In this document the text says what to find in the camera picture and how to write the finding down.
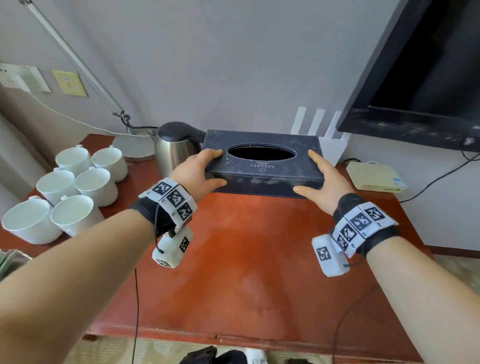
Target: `television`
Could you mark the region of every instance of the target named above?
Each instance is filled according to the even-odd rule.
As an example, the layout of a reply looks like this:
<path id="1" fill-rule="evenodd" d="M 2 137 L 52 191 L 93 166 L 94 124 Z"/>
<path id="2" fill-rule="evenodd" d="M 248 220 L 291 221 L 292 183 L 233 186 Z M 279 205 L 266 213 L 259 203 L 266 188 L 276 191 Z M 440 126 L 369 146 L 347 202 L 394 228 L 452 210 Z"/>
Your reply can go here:
<path id="1" fill-rule="evenodd" d="M 408 0 L 338 129 L 480 152 L 480 1 Z"/>

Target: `switch plate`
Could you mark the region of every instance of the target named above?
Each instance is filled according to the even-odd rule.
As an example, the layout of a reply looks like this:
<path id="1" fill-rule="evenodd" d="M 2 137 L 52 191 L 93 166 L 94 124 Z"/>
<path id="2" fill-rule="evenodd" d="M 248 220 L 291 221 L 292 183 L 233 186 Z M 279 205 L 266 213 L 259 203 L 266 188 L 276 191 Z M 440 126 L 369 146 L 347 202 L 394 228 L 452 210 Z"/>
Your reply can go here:
<path id="1" fill-rule="evenodd" d="M 88 97 L 78 73 L 52 70 L 57 82 L 66 95 Z"/>
<path id="2" fill-rule="evenodd" d="M 13 79 L 13 75 L 18 73 L 21 68 L 27 69 L 33 75 L 38 82 L 40 91 L 51 92 L 38 68 L 33 66 L 21 66 L 18 64 L 0 62 L 0 83 L 5 87 L 21 88 L 20 85 Z"/>

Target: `red tabletop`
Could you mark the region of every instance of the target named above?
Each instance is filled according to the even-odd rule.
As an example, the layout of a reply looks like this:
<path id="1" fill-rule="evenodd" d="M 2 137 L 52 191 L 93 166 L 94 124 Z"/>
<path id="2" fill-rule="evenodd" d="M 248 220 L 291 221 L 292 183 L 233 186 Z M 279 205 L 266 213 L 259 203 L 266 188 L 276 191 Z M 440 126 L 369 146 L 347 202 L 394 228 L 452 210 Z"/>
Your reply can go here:
<path id="1" fill-rule="evenodd" d="M 89 134 L 81 144 L 93 154 L 111 141 Z M 154 160 L 129 163 L 118 200 L 102 213 L 107 218 L 124 210 L 159 179 Z M 395 196 L 359 194 L 396 219 L 401 236 L 430 254 Z M 333 224 L 308 200 L 210 194 L 198 204 L 190 223 L 194 238 L 178 268 L 156 264 L 153 245 L 138 264 L 139 336 L 324 354 L 333 352 L 335 341 L 338 356 L 421 361 L 365 260 L 343 276 L 323 275 L 311 241 Z M 32 256 L 65 239 L 35 246 L 0 230 L 0 248 Z M 132 337 L 135 320 L 130 276 L 91 331 Z"/>

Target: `dark blue tissue box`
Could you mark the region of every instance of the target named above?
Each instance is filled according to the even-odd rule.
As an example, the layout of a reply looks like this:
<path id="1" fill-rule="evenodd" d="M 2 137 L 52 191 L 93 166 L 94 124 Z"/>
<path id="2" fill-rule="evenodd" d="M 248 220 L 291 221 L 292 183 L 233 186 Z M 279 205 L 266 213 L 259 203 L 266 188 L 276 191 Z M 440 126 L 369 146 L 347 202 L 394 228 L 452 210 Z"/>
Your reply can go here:
<path id="1" fill-rule="evenodd" d="M 224 151 L 206 168 L 207 175 L 228 182 L 215 192 L 302 198 L 294 186 L 324 184 L 307 154 L 312 149 L 322 155 L 316 136 L 208 130 L 204 148 Z"/>

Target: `electric kettle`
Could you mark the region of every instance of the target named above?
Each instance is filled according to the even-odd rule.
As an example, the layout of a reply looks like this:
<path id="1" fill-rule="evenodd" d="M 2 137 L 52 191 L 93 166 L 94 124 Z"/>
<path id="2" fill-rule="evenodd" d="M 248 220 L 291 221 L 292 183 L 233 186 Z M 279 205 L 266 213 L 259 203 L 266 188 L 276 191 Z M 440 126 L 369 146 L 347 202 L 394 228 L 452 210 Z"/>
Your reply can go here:
<path id="1" fill-rule="evenodd" d="M 181 122 L 171 121 L 148 132 L 155 148 L 161 177 L 168 177 L 180 163 L 202 150 L 206 132 Z"/>

